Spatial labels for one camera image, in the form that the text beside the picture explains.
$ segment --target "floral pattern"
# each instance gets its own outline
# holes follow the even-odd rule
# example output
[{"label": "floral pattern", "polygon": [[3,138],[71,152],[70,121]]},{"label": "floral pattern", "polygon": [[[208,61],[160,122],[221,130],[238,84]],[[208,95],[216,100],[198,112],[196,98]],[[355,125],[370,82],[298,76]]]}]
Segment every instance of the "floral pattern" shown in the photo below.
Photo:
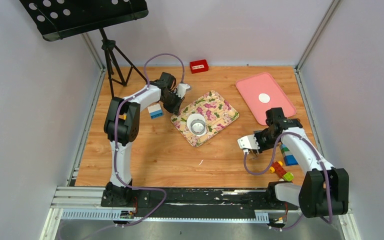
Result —
[{"label": "floral pattern", "polygon": [[[239,117],[239,112],[214,90],[183,108],[180,113],[179,116],[173,115],[171,122],[193,147],[201,146]],[[194,113],[199,113],[205,118],[207,132],[203,136],[194,135],[186,126],[189,115]]]}]

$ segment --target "music stand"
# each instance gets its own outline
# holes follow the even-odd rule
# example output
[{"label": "music stand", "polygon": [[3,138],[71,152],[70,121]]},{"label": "music stand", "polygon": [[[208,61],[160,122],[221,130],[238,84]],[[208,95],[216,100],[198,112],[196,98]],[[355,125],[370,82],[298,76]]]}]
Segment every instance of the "music stand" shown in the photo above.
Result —
[{"label": "music stand", "polygon": [[[129,60],[116,45],[116,41],[109,40],[104,31],[105,27],[138,20],[148,15],[145,0],[19,0],[36,23],[37,29],[46,41],[56,41],[99,30],[102,36],[102,50],[105,52],[105,62],[108,68],[109,87],[114,97],[113,82],[127,86],[134,69],[144,80],[145,76]],[[123,77],[113,50],[130,64],[127,78]],[[120,80],[112,78],[114,74],[112,64]]]}]

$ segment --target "perforated black metal plate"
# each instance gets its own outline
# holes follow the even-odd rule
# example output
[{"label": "perforated black metal plate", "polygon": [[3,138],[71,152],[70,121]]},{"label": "perforated black metal plate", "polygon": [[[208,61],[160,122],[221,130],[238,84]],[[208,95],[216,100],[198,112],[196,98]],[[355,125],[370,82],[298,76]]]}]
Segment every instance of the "perforated black metal plate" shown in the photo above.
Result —
[{"label": "perforated black metal plate", "polygon": [[148,15],[145,0],[20,0],[47,41],[55,41]]}]

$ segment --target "wooden tabletop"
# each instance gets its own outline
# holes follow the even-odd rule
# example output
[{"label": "wooden tabletop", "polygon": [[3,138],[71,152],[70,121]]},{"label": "wooden tabletop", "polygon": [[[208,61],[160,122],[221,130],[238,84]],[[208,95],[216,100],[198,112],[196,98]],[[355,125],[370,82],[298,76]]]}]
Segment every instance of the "wooden tabletop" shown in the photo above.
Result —
[{"label": "wooden tabletop", "polygon": [[[123,67],[126,74],[129,68]],[[148,67],[151,80],[159,79],[161,72],[167,72],[180,82],[181,67]],[[192,86],[181,108],[205,93],[215,90],[238,112],[239,118],[199,147],[192,147],[170,121],[171,114],[163,110],[164,116],[151,119],[148,110],[140,114],[139,134],[132,145],[131,175],[134,186],[147,187],[267,187],[269,182],[278,181],[275,173],[253,176],[244,169],[244,155],[237,139],[263,130],[267,126],[257,123],[247,104],[235,87],[235,82],[259,73],[270,73],[296,108],[308,138],[314,143],[306,109],[292,67],[226,66],[211,67],[207,72],[191,74],[185,69],[184,82]],[[141,89],[145,81],[132,73],[127,87],[114,83],[118,97],[129,96]],[[108,79],[104,80],[81,160],[76,186],[105,186],[110,180],[112,156],[110,142],[104,133],[104,121],[111,100]],[[272,155],[267,150],[257,159],[249,160],[248,168],[261,171],[267,167]],[[276,160],[282,161],[277,148]],[[285,166],[293,173],[295,184],[301,185],[304,175],[299,166]]]}]

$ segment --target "white wall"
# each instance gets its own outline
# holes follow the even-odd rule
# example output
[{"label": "white wall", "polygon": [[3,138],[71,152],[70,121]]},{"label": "white wall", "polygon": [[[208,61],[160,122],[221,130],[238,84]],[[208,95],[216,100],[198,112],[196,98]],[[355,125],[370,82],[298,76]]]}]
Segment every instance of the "white wall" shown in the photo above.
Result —
[{"label": "white wall", "polygon": [[0,240],[39,238],[98,78],[80,36],[46,42],[19,1],[0,0]]},{"label": "white wall", "polygon": [[[147,0],[149,15],[105,29],[137,65],[159,53],[186,64],[294,65],[331,0]],[[101,48],[101,35],[91,34]],[[118,54],[117,61],[126,65]],[[159,57],[151,65],[178,65]]]},{"label": "white wall", "polygon": [[364,240],[384,239],[384,1],[344,0],[302,70]]}]

